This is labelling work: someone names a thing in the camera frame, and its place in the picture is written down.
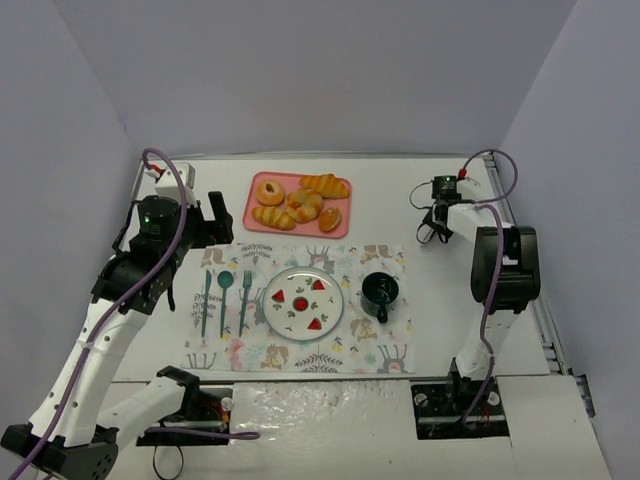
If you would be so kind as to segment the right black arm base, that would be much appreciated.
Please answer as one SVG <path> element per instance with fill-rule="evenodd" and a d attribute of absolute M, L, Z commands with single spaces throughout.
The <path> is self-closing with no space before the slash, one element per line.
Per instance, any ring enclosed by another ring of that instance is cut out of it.
<path fill-rule="evenodd" d="M 414 424 L 418 440 L 465 440 L 510 435 L 498 385 L 491 380 L 474 409 L 480 382 L 473 382 L 469 392 L 456 391 L 445 382 L 411 385 Z"/>

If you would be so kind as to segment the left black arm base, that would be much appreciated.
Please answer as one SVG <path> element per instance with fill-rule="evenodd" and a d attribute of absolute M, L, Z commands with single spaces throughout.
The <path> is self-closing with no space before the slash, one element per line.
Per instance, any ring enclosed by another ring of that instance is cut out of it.
<path fill-rule="evenodd" d="M 230 386 L 203 388 L 186 411 L 164 417 L 155 428 L 197 429 L 215 433 L 230 433 L 233 390 Z M 226 446 L 226 438 L 209 438 L 186 433 L 145 433 L 135 441 L 136 447 L 196 447 Z"/>

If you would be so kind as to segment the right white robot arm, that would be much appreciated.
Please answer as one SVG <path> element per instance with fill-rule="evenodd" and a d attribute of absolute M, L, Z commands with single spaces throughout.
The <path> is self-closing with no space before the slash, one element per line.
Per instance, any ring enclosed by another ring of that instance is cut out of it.
<path fill-rule="evenodd" d="M 537 233 L 504 221 L 490 203 L 465 199 L 460 182 L 453 175 L 433 178 L 423 225 L 430 229 L 427 240 L 446 244 L 457 236 L 473 246 L 470 291 L 480 312 L 454 366 L 462 379 L 487 384 L 511 326 L 540 294 Z"/>

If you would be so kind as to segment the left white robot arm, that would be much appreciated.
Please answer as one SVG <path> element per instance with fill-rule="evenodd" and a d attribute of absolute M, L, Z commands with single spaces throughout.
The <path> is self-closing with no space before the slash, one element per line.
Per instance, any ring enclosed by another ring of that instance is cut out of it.
<path fill-rule="evenodd" d="M 24 424 L 7 427 L 3 449 L 21 458 L 18 478 L 35 467 L 58 479 L 104 479 L 120 449 L 168 416 L 192 413 L 200 380 L 177 367 L 161 369 L 140 394 L 118 408 L 102 404 L 124 354 L 173 281 L 191 249 L 228 244 L 233 218 L 221 193 L 208 195 L 214 217 L 198 203 L 149 195 L 134 202 L 139 232 L 116 250 L 91 290 L 85 322 L 49 394 Z"/>

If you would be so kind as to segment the translucent brown tongs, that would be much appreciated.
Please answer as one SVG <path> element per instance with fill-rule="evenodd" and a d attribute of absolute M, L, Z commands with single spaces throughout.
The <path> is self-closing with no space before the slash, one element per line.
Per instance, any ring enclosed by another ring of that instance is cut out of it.
<path fill-rule="evenodd" d="M 447 244 L 452 236 L 453 233 L 450 230 L 433 222 L 423 222 L 416 229 L 416 240 L 421 245 L 428 245 L 434 239 Z"/>

